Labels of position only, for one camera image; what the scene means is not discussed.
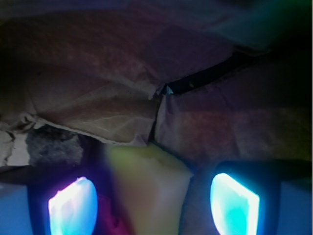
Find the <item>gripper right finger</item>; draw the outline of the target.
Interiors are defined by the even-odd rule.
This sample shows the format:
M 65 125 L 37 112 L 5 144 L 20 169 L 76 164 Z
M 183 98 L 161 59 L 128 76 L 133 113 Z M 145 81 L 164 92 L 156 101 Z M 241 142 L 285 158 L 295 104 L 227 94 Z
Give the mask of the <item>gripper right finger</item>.
M 224 161 L 202 184 L 209 235 L 310 235 L 313 168 L 306 160 Z

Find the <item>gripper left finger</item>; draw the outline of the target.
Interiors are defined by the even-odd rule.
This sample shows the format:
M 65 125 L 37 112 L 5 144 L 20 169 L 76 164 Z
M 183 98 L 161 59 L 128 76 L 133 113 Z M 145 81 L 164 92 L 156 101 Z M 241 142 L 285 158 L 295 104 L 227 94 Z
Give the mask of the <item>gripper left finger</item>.
M 97 216 L 96 186 L 85 171 L 0 171 L 2 235 L 91 235 Z

